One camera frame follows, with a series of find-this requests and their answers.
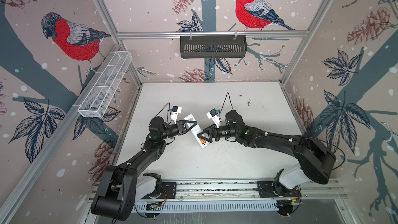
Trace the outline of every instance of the bird illustration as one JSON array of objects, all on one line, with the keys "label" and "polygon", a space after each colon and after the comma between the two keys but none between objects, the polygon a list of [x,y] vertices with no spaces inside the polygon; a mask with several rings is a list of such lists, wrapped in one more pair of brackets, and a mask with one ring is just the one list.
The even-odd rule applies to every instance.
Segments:
[{"label": "bird illustration", "polygon": [[270,3],[265,0],[236,0],[236,17],[248,28],[259,28],[265,26],[279,25],[288,30],[295,30],[285,24],[272,9]]},{"label": "bird illustration", "polygon": [[90,61],[90,68],[86,71],[86,75],[90,71],[95,72],[91,68],[91,59],[97,53],[103,57],[103,60],[105,59],[100,53],[100,45],[105,38],[111,36],[110,34],[94,30],[85,24],[75,24],[53,12],[43,17],[41,27],[44,36],[52,37],[70,58],[78,61]]}]

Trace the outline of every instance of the white tabletop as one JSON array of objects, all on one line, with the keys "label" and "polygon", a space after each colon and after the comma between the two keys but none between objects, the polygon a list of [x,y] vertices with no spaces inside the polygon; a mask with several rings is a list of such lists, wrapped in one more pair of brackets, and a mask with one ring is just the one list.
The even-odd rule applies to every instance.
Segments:
[{"label": "white tabletop", "polygon": [[[267,132],[301,135],[296,120],[277,82],[219,83],[146,83],[143,85],[117,164],[140,151],[148,135],[150,120],[170,102],[182,107],[177,120],[193,114],[203,129],[213,124],[206,113],[221,109],[226,92],[234,109],[248,126]],[[222,110],[231,110],[227,99]],[[166,109],[159,116],[166,120]],[[294,157],[263,148],[244,147],[223,138],[201,149],[192,133],[176,136],[163,155],[145,172],[157,173],[164,179],[225,179],[275,177],[283,167],[296,164]]]}]

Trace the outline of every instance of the bird head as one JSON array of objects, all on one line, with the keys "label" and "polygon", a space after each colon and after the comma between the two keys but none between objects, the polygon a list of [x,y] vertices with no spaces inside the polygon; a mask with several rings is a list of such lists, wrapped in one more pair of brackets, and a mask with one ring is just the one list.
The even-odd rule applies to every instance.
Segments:
[{"label": "bird head", "polygon": [[43,29],[44,36],[46,38],[48,38],[48,37],[57,38],[58,37],[55,25],[61,19],[62,19],[62,17],[60,15],[58,15],[57,13],[53,13],[53,12],[50,12],[43,17],[43,19],[41,20],[41,27]]}]

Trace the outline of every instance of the dark gray hanging basket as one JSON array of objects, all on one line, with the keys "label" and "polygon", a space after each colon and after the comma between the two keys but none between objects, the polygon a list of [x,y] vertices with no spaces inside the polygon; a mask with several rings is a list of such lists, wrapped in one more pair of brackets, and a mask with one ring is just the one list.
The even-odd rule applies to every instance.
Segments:
[{"label": "dark gray hanging basket", "polygon": [[248,49],[246,36],[181,36],[182,58],[242,58]]}]

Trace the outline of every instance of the white wire basket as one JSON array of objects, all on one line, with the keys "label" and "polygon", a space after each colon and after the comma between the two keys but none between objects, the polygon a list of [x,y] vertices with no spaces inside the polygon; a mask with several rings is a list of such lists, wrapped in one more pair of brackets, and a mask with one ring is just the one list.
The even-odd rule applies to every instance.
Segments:
[{"label": "white wire basket", "polygon": [[108,108],[119,83],[122,81],[132,61],[131,53],[117,51],[91,88],[78,112],[83,117],[102,118]]}]

